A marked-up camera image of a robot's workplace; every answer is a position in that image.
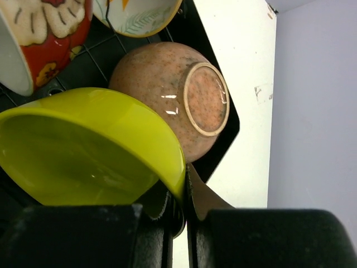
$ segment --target gray wall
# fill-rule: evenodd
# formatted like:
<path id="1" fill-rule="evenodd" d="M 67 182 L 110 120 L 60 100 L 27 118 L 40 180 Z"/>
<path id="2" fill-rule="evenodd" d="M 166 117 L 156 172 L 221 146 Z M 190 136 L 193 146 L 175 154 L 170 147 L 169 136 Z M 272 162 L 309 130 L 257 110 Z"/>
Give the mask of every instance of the gray wall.
<path id="1" fill-rule="evenodd" d="M 332 211 L 357 246 L 357 1 L 277 21 L 268 207 Z"/>

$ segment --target green leaf design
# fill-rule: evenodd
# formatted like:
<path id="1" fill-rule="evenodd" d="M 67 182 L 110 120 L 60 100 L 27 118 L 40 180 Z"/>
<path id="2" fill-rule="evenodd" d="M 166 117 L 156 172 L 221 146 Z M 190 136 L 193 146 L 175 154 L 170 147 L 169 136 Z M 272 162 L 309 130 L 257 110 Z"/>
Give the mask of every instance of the green leaf design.
<path id="1" fill-rule="evenodd" d="M 155 24 L 153 25 L 153 28 L 157 28 L 157 23 L 155 23 L 155 19 L 159 15 L 163 15 L 162 19 L 164 19 L 164 16 L 170 9 L 170 7 L 157 7 L 148 11 L 144 11 L 142 13 L 132 15 L 126 20 L 125 24 L 121 25 L 119 31 L 124 34 L 137 35 L 138 32 L 141 31 L 145 26 L 150 25 L 152 23 Z"/>

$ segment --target yellow-green bowl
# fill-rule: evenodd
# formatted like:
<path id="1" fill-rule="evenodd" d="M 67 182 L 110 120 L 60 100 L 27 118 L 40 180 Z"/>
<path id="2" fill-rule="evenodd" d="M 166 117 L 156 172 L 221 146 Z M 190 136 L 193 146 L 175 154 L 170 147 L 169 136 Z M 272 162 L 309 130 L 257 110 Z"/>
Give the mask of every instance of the yellow-green bowl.
<path id="1" fill-rule="evenodd" d="M 183 202 L 175 134 L 109 89 L 73 89 L 0 113 L 0 165 L 43 205 L 131 204 L 158 180 Z"/>

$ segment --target drain hole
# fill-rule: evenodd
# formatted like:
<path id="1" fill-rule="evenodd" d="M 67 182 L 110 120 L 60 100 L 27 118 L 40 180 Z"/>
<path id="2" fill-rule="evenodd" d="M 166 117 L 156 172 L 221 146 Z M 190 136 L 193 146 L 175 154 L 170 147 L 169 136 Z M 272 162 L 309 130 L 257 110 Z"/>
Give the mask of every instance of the drain hole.
<path id="1" fill-rule="evenodd" d="M 60 88 L 53 88 L 49 91 L 49 96 L 52 96 L 52 95 L 55 95 L 57 93 L 61 93 L 63 92 L 63 89 L 60 89 Z"/>

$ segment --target bowl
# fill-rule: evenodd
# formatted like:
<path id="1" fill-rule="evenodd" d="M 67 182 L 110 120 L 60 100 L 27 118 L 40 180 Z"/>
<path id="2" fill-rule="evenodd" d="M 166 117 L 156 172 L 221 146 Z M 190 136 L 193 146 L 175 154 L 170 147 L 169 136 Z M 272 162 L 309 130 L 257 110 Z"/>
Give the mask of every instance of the bowl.
<path id="1" fill-rule="evenodd" d="M 129 37 L 147 37 L 164 29 L 182 0 L 94 0 L 93 13 L 106 26 Z"/>
<path id="2" fill-rule="evenodd" d="M 0 165 L 43 205 L 132 204 L 161 180 L 183 204 L 170 127 L 118 92 L 81 88 L 0 113 Z"/>
<path id="3" fill-rule="evenodd" d="M 29 96 L 66 67 L 90 27 L 92 0 L 0 1 L 0 83 Z"/>
<path id="4" fill-rule="evenodd" d="M 210 150 L 228 120 L 224 78 L 183 44 L 160 42 L 132 50 L 115 67 L 109 88 L 157 112 L 176 134 L 187 163 Z"/>

